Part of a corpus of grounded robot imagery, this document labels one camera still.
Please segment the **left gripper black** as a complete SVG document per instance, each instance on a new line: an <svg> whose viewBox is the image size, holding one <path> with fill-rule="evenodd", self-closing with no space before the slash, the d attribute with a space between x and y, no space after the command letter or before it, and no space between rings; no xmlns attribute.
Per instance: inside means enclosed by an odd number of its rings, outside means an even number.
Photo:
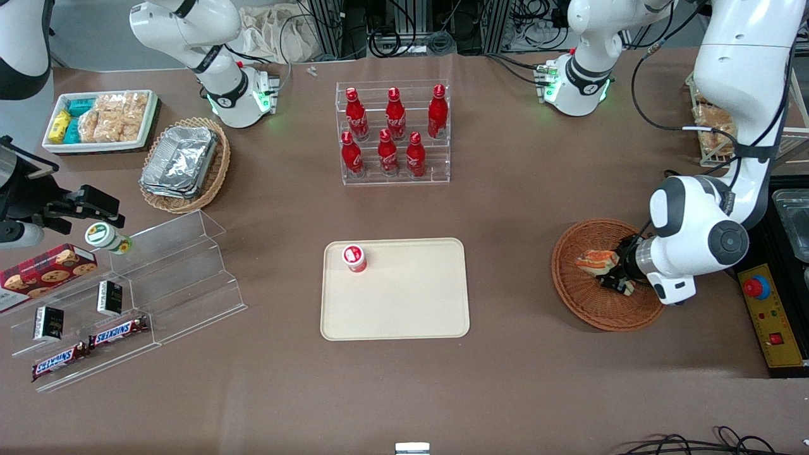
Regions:
<svg viewBox="0 0 809 455"><path fill-rule="evenodd" d="M602 288L612 289L623 296L635 293L635 282L640 279L640 269L636 261L638 234L624 237L616 248L619 256L618 270L610 270L600 277Z"/></svg>

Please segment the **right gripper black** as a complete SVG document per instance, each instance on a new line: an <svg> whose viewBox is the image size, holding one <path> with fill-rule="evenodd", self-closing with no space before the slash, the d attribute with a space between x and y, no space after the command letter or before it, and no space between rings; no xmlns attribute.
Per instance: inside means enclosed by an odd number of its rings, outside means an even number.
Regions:
<svg viewBox="0 0 809 455"><path fill-rule="evenodd" d="M124 228L125 216L119 213L119 200L110 194L81 185L78 190L61 190L53 178L59 166L48 159L26 152L1 138L2 149L2 220L46 218L95 219L116 228Z"/></svg>

